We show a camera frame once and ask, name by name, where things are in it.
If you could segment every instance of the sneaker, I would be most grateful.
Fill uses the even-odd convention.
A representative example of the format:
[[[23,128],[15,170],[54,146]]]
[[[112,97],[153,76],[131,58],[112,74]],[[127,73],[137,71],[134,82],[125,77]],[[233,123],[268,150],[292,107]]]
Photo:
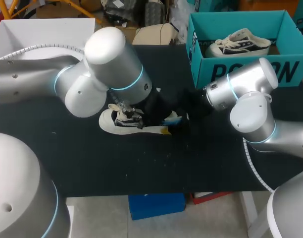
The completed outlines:
[[[116,135],[127,135],[133,133],[156,133],[170,134],[168,126],[177,125],[182,120],[182,117],[172,111],[162,125],[142,126],[142,118],[138,113],[131,115],[128,118],[122,109],[116,104],[109,104],[108,109],[102,112],[99,118],[99,125],[102,130]]]
[[[223,40],[216,40],[205,52],[207,58],[265,56],[271,42],[254,36],[249,29],[243,28]]]

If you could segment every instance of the teal box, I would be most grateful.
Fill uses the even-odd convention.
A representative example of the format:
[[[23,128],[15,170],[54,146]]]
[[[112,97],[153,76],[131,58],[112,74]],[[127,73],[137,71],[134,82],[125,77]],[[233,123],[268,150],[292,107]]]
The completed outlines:
[[[196,12],[221,11],[225,6],[225,0],[187,0],[195,6]]]
[[[189,19],[187,53],[197,88],[250,63],[258,56],[204,58],[201,47],[216,39],[248,28],[254,35],[271,40],[279,55],[267,55],[279,87],[298,86],[303,79],[303,36],[286,11],[238,11],[192,13]]]
[[[299,0],[295,15],[294,21],[299,29],[303,28],[303,0]]]

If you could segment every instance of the floor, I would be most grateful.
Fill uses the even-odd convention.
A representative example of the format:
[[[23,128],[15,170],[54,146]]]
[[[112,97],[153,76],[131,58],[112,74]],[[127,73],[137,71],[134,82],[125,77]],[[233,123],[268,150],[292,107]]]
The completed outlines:
[[[71,238],[247,238],[237,193],[137,221],[127,196],[68,198],[67,205],[74,206]]]

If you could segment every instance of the black work surface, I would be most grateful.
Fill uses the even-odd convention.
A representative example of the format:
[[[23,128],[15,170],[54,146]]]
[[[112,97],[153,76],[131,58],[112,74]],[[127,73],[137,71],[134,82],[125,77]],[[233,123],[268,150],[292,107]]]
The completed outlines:
[[[136,47],[168,100],[193,89],[185,46]],[[273,93],[277,119],[303,121],[303,85]],[[99,115],[72,116],[57,98],[0,106],[0,132],[25,142],[63,196],[264,190],[252,173],[229,112],[213,113],[199,135],[108,134]],[[261,177],[276,188],[303,170],[303,160],[250,150]]]

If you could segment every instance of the white box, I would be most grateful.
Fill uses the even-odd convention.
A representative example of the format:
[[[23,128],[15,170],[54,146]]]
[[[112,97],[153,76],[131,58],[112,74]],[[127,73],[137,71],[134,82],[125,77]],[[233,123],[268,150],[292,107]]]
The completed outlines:
[[[64,44],[84,49],[94,29],[94,18],[3,20],[0,23],[0,57],[38,44]],[[29,59],[66,55],[67,49],[45,48],[33,52],[35,55],[29,54]]]

